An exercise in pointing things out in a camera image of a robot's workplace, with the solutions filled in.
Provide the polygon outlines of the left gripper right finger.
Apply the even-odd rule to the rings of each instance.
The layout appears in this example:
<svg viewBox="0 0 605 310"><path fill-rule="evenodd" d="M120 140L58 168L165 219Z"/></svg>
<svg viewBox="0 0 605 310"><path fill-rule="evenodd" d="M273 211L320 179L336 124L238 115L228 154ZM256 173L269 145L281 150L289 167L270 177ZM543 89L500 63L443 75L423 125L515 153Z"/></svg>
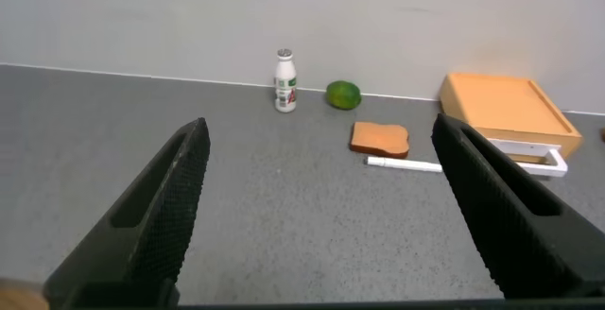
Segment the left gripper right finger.
<svg viewBox="0 0 605 310"><path fill-rule="evenodd" d="M456 118L439 114L431 140L475 246L505 297L603 293L603 231Z"/></svg>

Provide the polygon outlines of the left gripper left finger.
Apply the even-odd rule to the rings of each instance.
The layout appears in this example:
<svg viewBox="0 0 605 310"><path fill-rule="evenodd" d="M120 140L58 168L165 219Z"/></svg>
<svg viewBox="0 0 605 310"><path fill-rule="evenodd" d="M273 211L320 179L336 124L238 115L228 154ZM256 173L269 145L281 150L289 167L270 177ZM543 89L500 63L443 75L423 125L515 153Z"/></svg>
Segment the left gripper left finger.
<svg viewBox="0 0 605 310"><path fill-rule="evenodd" d="M210 144L203 118L169 138L46 280L50 308L177 305Z"/></svg>

